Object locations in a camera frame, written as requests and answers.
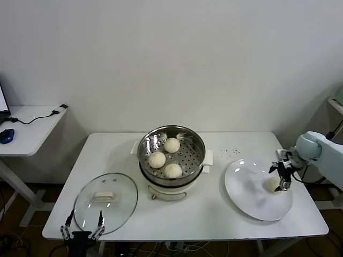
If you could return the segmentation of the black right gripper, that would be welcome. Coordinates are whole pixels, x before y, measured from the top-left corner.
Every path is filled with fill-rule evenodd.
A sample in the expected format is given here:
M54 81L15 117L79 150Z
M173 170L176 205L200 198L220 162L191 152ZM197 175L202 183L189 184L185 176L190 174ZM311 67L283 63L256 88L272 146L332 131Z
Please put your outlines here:
M290 161L272 162L272 165L269 169L269 173L272 173L275 170L278 171L280 177L280 183L276 187L275 191L287 191L290 188L292 182L292 174L294 173L292 163Z

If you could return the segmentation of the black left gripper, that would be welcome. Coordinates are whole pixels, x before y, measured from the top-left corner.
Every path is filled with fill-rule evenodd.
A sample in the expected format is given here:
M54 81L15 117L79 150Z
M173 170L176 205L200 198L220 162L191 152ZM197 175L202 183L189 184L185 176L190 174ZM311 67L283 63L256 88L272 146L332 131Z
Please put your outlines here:
M64 225L60 227L60 232L64 244L68 247L68 257L86 257L87 251L92 247L105 231L102 211L99 213L98 226L93 232L76 231L71 235L70 225L73 219L74 209L67 217Z

